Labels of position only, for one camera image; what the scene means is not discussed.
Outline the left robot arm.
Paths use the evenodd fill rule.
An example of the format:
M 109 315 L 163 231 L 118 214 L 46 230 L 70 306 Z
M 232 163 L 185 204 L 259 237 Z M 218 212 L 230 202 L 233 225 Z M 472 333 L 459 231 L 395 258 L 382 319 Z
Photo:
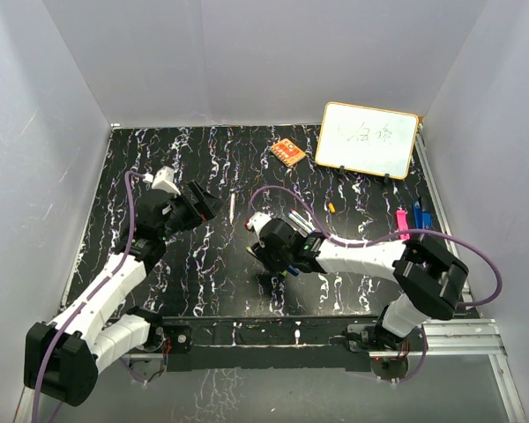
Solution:
M 101 273 L 64 312 L 26 334 L 24 384 L 36 393 L 78 406 L 101 372 L 128 351 L 159 349 L 165 331 L 157 314 L 134 308 L 115 323 L 108 320 L 164 256 L 170 236 L 214 219 L 223 206 L 195 181 L 184 192 L 156 182 L 128 203 L 129 223 Z

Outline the green capped white marker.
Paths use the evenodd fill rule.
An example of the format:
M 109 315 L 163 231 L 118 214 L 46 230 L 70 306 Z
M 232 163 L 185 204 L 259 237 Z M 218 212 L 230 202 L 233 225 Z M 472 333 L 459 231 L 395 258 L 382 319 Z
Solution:
M 262 247 L 259 243 L 256 243 L 247 247 L 246 251 L 259 261 L 269 273 L 281 276 L 287 275 L 287 264 L 272 249 Z

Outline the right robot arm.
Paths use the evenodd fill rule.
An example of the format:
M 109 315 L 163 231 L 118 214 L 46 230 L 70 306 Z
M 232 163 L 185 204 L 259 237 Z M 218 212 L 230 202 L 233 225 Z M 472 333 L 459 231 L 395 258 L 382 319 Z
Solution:
M 390 280 L 401 295 L 384 307 L 376 323 L 346 331 L 346 341 L 367 350 L 397 350 L 430 319 L 454 315 L 468 276 L 466 265 L 425 234 L 351 248 L 319 232 L 302 235 L 285 220 L 257 212 L 245 224 L 257 241 L 248 248 L 271 273 L 355 273 Z

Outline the dark blue capped marker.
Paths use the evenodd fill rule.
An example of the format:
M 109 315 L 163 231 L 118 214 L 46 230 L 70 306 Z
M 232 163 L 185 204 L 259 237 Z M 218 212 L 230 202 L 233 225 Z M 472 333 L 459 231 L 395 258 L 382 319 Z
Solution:
M 293 266 L 291 265 L 288 265 L 287 267 L 287 272 L 290 273 L 291 275 L 293 276 L 298 276 L 299 275 L 299 271 L 297 269 L 295 269 Z

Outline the yellow capped white marker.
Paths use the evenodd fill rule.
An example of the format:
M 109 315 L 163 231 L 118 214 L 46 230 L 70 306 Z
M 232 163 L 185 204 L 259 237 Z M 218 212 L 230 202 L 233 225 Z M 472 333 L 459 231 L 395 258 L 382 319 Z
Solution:
M 233 222 L 235 219 L 235 199 L 236 199 L 236 194 L 235 192 L 232 191 L 230 195 L 229 212 L 228 212 L 228 219 L 229 219 L 230 225 L 233 225 Z

